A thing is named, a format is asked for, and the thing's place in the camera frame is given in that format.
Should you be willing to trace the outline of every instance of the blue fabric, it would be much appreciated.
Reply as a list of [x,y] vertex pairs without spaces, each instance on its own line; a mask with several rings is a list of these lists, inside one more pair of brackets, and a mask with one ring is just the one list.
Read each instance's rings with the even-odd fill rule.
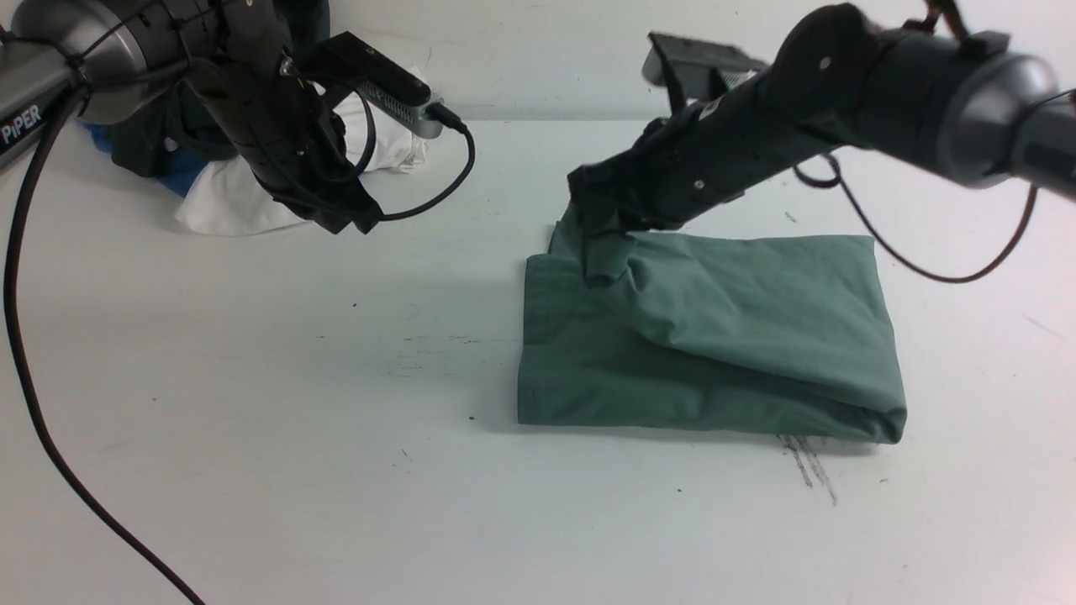
[[[81,123],[94,139],[94,146],[107,154],[112,153],[112,141],[109,140],[108,130],[104,126],[96,124]],[[209,164],[187,150],[180,149],[168,154],[168,173],[158,177],[162,185],[180,197],[186,197],[187,192],[195,184],[195,179],[201,173],[206,165]]]

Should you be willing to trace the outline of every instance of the piper logo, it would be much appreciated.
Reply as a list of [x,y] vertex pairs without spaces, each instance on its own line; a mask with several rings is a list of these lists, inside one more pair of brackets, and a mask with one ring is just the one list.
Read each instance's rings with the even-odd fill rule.
[[30,129],[41,122],[41,110],[38,105],[30,105],[14,119],[0,126],[0,136],[3,136],[3,144],[8,145],[23,138]]

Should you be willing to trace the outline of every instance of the cable connector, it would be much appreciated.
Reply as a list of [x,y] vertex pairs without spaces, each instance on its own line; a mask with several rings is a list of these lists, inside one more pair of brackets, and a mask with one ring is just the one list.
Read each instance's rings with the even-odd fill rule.
[[452,110],[444,107],[444,103],[435,103],[426,109],[429,115],[434,119],[440,122],[448,128],[452,128],[456,132],[466,132],[467,125],[464,124],[463,118],[455,114]]

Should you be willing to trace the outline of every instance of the white wall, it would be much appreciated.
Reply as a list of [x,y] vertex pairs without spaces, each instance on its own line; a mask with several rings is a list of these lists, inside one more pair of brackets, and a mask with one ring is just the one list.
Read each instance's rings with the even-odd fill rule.
[[[422,68],[471,118],[651,117],[662,90],[639,75],[647,33],[732,43],[771,59],[790,29],[825,0],[330,0],[350,29],[398,62]],[[859,0],[898,26],[921,0]],[[968,26],[1014,34],[1014,47],[1049,60],[1076,84],[1076,3],[962,0]]]

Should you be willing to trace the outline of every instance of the black cable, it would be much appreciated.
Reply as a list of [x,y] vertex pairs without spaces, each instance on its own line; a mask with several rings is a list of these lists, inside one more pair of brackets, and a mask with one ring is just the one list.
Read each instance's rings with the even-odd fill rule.
[[464,138],[467,139],[467,165],[464,166],[463,171],[459,172],[459,175],[456,177],[456,180],[452,181],[452,184],[450,184],[443,192],[438,194],[437,197],[435,197],[434,199],[427,201],[426,203],[423,203],[422,206],[412,208],[411,210],[405,210],[404,212],[396,212],[393,214],[385,214],[381,219],[383,222],[404,221],[406,219],[413,219],[424,212],[433,210],[434,207],[436,207],[438,203],[441,203],[450,195],[456,193],[456,189],[459,188],[459,185],[462,185],[464,181],[467,180],[467,177],[470,175],[471,169],[475,168],[475,159],[476,159],[475,137],[470,133],[470,130],[467,129],[466,127],[464,127],[462,130],[458,130],[458,132],[463,135]]
[[355,167],[343,178],[330,178],[330,181],[335,182],[346,182],[354,181],[358,177],[366,172],[366,169],[370,167],[370,161],[373,159],[373,151],[377,147],[378,142],[378,127],[373,123],[373,110],[370,109],[370,102],[366,100],[366,97],[358,92],[358,86],[348,82],[343,78],[337,78],[335,75],[329,75],[327,73],[305,73],[302,76],[311,82],[326,86],[326,82],[336,84],[337,86],[343,86],[344,88],[351,89],[358,97],[358,100],[363,101],[363,109],[366,111],[366,146],[363,149],[363,155],[359,157],[358,163]]
[[108,80],[101,80],[93,82],[91,85],[95,88],[110,88],[113,86],[129,86],[131,84],[145,84],[147,82],[157,82],[160,80],[168,80],[172,76],[182,76],[190,68],[190,64],[187,59],[180,59],[175,62],[166,65],[154,70],[150,70],[138,75],[128,75],[123,78],[110,78]]
[[168,567],[152,550],[146,548],[138,538],[136,538],[126,527],[124,527],[103,506],[97,498],[89,493],[89,490],[82,484],[79,477],[75,476],[71,467],[68,466],[67,461],[60,454],[59,450],[56,448],[56,444],[53,442],[52,435],[48,433],[48,426],[45,424],[45,417],[41,410],[41,402],[38,399],[37,390],[33,386],[33,379],[30,376],[30,366],[26,358],[26,348],[23,344],[23,330],[19,327],[18,322],[18,305],[16,300],[16,295],[18,293],[18,264],[22,256],[23,250],[23,238],[26,234],[26,222],[30,212],[30,202],[33,200],[33,193],[38,187],[38,181],[41,178],[41,172],[45,167],[45,161],[48,159],[48,154],[56,143],[56,138],[59,136],[60,129],[67,124],[67,121],[71,115],[79,109],[79,105],[85,100],[86,89],[76,88],[70,94],[70,96],[63,100],[59,112],[56,117],[53,118],[46,126],[41,136],[41,141],[38,143],[38,149],[33,153],[33,158],[30,160],[30,166],[26,169],[26,177],[23,179],[23,186],[18,192],[18,198],[15,201],[15,211],[11,220],[11,235],[8,238],[8,255],[4,261],[4,273],[3,273],[3,311],[4,311],[4,322],[8,326],[8,341],[11,344],[11,355],[15,362],[15,370],[18,374],[18,381],[23,388],[23,396],[26,398],[27,410],[30,413],[30,420],[33,423],[33,430],[38,434],[38,439],[41,441],[42,448],[44,448],[45,453],[48,455],[48,460],[52,461],[53,465],[67,481],[68,486],[74,491],[75,494],[82,500],[83,503],[94,511],[94,515],[104,522],[117,536],[119,536],[125,543],[127,543],[131,548],[133,548],[139,554],[142,555],[151,565],[153,565],[162,576],[168,578],[168,581],[179,589],[184,596],[187,597],[194,605],[204,605],[204,602],[180,578],[175,572]]
[[1023,235],[1028,230],[1028,225],[1031,223],[1031,216],[1035,211],[1035,202],[1038,200],[1038,187],[1035,185],[1031,185],[1031,189],[1028,192],[1028,202],[1023,209],[1023,216],[1020,217],[1020,224],[1017,226],[1016,233],[1013,234],[1013,238],[1009,239],[1009,242],[1005,245],[1005,249],[1002,250],[1001,254],[999,254],[997,257],[994,258],[989,265],[983,267],[981,270],[972,273],[971,276],[962,278],[949,278],[923,269],[922,267],[916,265],[911,261],[908,261],[903,254],[894,250],[893,247],[890,245],[888,241],[886,241],[886,238],[881,237],[881,235],[878,233],[878,229],[876,229],[874,224],[870,223],[870,220],[867,219],[867,215],[863,211],[863,208],[860,206],[859,200],[855,199],[855,195],[852,194],[851,187],[849,187],[848,183],[845,181],[845,177],[840,172],[840,163],[837,161],[837,158],[833,157],[830,154],[822,154],[822,159],[824,159],[830,165],[830,168],[833,169],[834,178],[832,180],[822,181],[818,179],[812,179],[804,174],[801,170],[798,170],[798,168],[795,170],[796,178],[799,179],[799,181],[803,182],[805,185],[813,188],[829,189],[835,186],[839,186],[845,192],[845,195],[848,197],[848,201],[852,203],[852,208],[855,210],[855,213],[860,216],[860,221],[863,222],[863,226],[866,227],[867,231],[869,231],[870,235],[874,236],[876,240],[878,240],[878,243],[883,249],[886,249],[886,252],[889,252],[890,255],[893,256],[893,258],[896,258],[897,262],[900,262],[908,269],[911,269],[912,271],[919,273],[920,276],[929,280],[933,280],[940,283],[954,283],[954,284],[972,283],[981,280],[982,278],[994,272],[994,269],[1001,267],[1002,264],[1008,259],[1009,255],[1013,254],[1013,251],[1016,250],[1016,247],[1020,243],[1020,240],[1023,239]]

